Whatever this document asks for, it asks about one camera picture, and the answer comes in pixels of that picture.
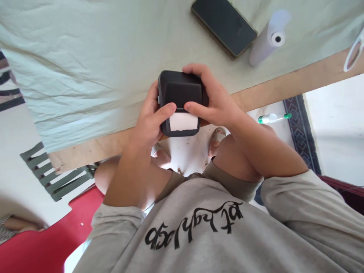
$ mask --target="gray sweatshirt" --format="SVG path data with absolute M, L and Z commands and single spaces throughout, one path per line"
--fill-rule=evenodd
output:
M 74 272 L 364 272 L 364 217 L 311 170 L 262 198 L 269 214 L 196 178 L 147 216 L 102 204 Z

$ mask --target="scissors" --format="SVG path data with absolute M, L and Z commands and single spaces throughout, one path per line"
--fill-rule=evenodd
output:
M 349 60 L 351 59 L 351 56 L 353 54 L 353 51 L 354 51 L 354 48 L 356 47 L 357 44 L 360 44 L 359 46 L 359 50 L 357 51 L 354 59 L 352 60 L 351 64 L 350 64 L 350 67 L 348 67 L 349 65 Z M 349 54 L 348 56 L 346 57 L 346 60 L 345 60 L 345 64 L 344 64 L 344 72 L 348 72 L 351 68 L 354 67 L 354 65 L 356 64 L 356 62 L 358 61 L 359 59 L 359 56 L 361 54 L 361 52 L 363 51 L 363 48 L 364 48 L 364 26 L 363 28 L 361 29 L 361 31 L 359 32 L 359 35 L 358 37 L 356 38 L 355 42 L 353 43 L 353 45 L 351 46 L 351 49 L 349 51 Z

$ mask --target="knee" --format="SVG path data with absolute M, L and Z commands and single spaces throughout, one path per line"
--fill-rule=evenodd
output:
M 105 194 L 116 169 L 118 168 L 120 156 L 112 157 L 103 162 L 95 171 L 95 185 L 96 187 Z
M 223 145 L 223 144 L 231 144 L 231 143 L 235 143 L 235 139 L 234 139 L 234 137 L 230 134 L 230 135 L 227 135 L 226 137 L 224 137 L 224 139 L 223 139 L 223 140 L 221 140 L 220 145 Z

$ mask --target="sweatshirt sleeve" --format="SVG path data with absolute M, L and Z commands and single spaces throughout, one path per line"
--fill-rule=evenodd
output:
M 96 211 L 89 245 L 74 272 L 111 272 L 145 218 L 137 207 L 110 207 Z
M 349 272 L 364 272 L 364 216 L 312 170 L 264 181 L 269 214 Z

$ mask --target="finger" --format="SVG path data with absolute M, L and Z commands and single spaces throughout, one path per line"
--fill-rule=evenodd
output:
M 217 86 L 219 82 L 215 79 L 213 74 L 211 73 L 210 69 L 205 64 L 188 64 L 185 67 L 182 68 L 182 71 L 187 74 L 195 74 L 198 76 L 201 76 L 202 83 L 206 88 L 209 89 Z
M 162 108 L 159 108 L 158 111 L 152 116 L 152 122 L 159 126 L 164 122 L 166 119 L 168 119 L 173 113 L 176 111 L 177 106 L 175 103 L 170 102 L 163 106 Z
M 141 107 L 140 115 L 145 115 L 148 112 L 150 112 L 150 107 L 153 108 L 153 112 L 157 110 L 158 106 L 157 96 L 158 96 L 158 80 L 152 83 L 151 87 L 149 88 L 147 96 Z
M 209 120 L 211 109 L 196 102 L 186 102 L 184 108 L 191 114 Z
M 158 80 L 155 80 L 149 88 L 146 100 L 156 100 L 158 96 Z

